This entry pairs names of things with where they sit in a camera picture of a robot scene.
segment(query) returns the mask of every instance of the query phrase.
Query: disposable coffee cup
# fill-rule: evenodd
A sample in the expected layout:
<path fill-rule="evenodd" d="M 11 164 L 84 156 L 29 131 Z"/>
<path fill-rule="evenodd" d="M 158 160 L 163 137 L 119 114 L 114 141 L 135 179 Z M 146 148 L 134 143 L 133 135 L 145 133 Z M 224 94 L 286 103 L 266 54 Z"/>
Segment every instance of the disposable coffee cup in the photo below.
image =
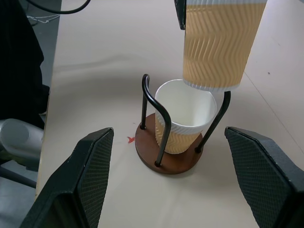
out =
<path fill-rule="evenodd" d="M 193 89 L 182 79 L 166 82 L 156 92 L 155 99 L 171 117 L 171 131 L 165 152 L 185 152 L 215 117 L 217 105 L 208 91 Z M 165 121 L 155 112 L 155 136 L 158 145 L 162 142 Z"/>
<path fill-rule="evenodd" d="M 183 79 L 230 91 L 242 79 L 267 0 L 187 0 Z"/>

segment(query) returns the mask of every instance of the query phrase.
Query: cup rim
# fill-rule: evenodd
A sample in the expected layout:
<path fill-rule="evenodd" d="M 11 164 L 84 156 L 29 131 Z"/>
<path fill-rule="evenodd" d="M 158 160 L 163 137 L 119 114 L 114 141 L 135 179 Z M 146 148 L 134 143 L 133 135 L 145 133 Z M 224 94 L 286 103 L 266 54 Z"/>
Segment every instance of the cup rim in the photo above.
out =
<path fill-rule="evenodd" d="M 167 84 L 167 83 L 169 83 L 169 82 L 172 82 L 172 81 L 183 81 L 183 79 L 173 79 L 173 80 L 170 80 L 170 81 L 168 81 L 168 82 L 165 82 L 164 84 L 162 84 L 158 89 L 157 89 L 157 91 L 156 91 L 156 93 L 155 93 L 155 100 L 157 100 L 156 99 L 156 95 L 157 95 L 157 93 L 158 93 L 158 91 L 165 85 L 165 84 Z M 203 91 L 203 92 L 206 92 L 206 93 L 209 93 L 211 96 L 212 96 L 212 100 L 213 100 L 213 103 L 214 103 L 214 105 L 215 105 L 215 113 L 214 113 L 214 115 L 213 115 L 213 117 L 212 118 L 210 118 L 205 124 L 203 124 L 203 125 L 196 125 L 196 126 L 188 126 L 188 125 L 182 125 L 182 124 L 179 124 L 179 123 L 176 123 L 176 122 L 174 122 L 174 121 L 171 121 L 171 123 L 172 124 L 174 124 L 174 125 L 176 125 L 176 126 L 178 126 L 178 127 L 186 127 L 186 128 L 189 128 L 189 129 L 194 129 L 194 128 L 200 128 L 200 127 L 204 127 L 204 126 L 206 126 L 206 125 L 208 125 L 214 118 L 215 118 L 215 116 L 216 116 L 216 114 L 217 114 L 217 110 L 218 110 L 218 108 L 217 108 L 217 102 L 215 101 L 215 98 L 214 98 L 214 96 L 212 95 L 212 93 L 210 92 L 210 91 L 205 91 L 205 90 L 200 90 L 200 91 Z"/>

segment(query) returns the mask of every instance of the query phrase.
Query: black metal cup holder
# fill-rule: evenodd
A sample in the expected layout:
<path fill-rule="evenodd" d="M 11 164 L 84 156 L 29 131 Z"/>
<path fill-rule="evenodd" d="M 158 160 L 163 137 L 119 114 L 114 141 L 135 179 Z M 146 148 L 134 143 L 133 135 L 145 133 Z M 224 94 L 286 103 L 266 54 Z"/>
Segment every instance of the black metal cup holder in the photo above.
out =
<path fill-rule="evenodd" d="M 140 125 L 140 129 L 145 130 L 146 129 L 146 114 L 147 114 L 147 101 L 149 101 L 150 104 L 162 115 L 164 121 L 165 121 L 165 128 L 164 128 L 164 133 L 162 135 L 161 139 L 161 145 L 160 145 L 160 151 L 158 153 L 157 159 L 155 161 L 155 166 L 160 167 L 162 165 L 162 157 L 165 152 L 165 148 L 168 142 L 169 134 L 171 131 L 171 118 L 168 113 L 168 111 L 164 108 L 164 106 L 161 105 L 155 98 L 151 95 L 149 91 L 149 83 L 150 83 L 150 76 L 148 74 L 145 74 L 142 77 L 142 92 L 143 92 L 143 99 L 142 99 L 142 122 Z M 217 114 L 217 116 L 214 118 L 211 126 L 205 133 L 202 141 L 198 145 L 197 148 L 195 148 L 196 153 L 201 153 L 205 143 L 207 142 L 208 138 L 211 136 L 213 133 L 214 129 L 222 119 L 223 115 L 227 111 L 229 104 L 231 100 L 231 92 L 226 91 L 224 94 L 224 100 L 223 104 Z"/>

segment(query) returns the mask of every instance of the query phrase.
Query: wooden base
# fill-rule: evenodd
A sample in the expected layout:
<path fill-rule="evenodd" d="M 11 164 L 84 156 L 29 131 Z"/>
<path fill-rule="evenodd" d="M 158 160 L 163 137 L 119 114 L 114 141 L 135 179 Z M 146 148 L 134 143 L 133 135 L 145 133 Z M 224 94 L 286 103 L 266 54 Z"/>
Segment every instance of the wooden base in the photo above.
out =
<path fill-rule="evenodd" d="M 178 174 L 191 169 L 200 159 L 201 153 L 195 153 L 194 149 L 202 140 L 200 134 L 188 150 L 180 154 L 164 153 L 160 167 L 155 166 L 157 155 L 160 151 L 155 138 L 155 114 L 146 118 L 146 129 L 137 127 L 135 133 L 135 147 L 138 156 L 143 163 L 155 172 L 164 174 Z"/>

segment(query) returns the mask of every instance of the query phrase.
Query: white table surface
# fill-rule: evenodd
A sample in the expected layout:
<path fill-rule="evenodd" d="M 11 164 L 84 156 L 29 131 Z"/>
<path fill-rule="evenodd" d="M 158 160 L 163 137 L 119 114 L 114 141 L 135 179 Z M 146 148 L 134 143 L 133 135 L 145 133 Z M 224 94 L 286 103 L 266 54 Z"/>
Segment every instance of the white table surface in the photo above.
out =
<path fill-rule="evenodd" d="M 62 9 L 83 2 L 63 0 Z M 99 227 L 257 228 L 224 129 L 268 136 L 304 169 L 303 21 L 304 4 L 268 0 L 241 85 L 232 91 L 231 105 L 200 161 L 187 173 L 165 176 L 141 162 L 127 137 L 134 137 L 141 121 L 143 74 L 151 76 L 153 94 L 182 77 L 184 31 L 174 1 L 93 0 L 77 14 L 62 15 L 37 194 L 81 138 L 113 127 Z M 214 96 L 220 107 L 223 94 Z M 148 105 L 147 114 L 153 112 Z"/>

